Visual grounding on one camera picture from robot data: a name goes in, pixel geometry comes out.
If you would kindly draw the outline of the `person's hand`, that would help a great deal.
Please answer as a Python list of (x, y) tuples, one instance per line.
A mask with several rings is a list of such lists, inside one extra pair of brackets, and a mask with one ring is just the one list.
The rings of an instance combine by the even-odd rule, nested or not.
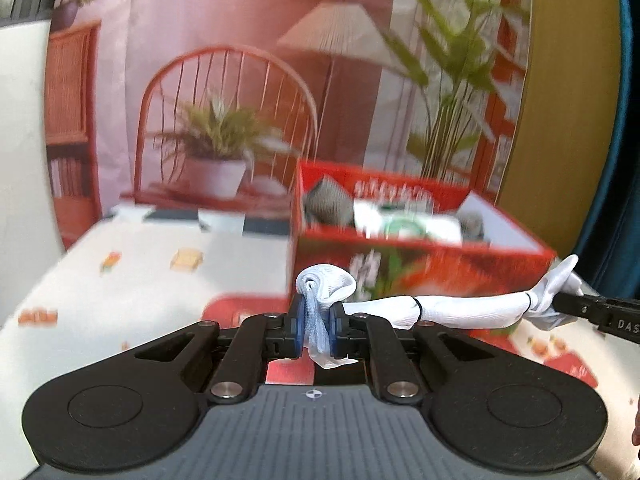
[(631, 434), (631, 443), (638, 448), (640, 446), (640, 399), (638, 399), (636, 416), (634, 416), (634, 430)]

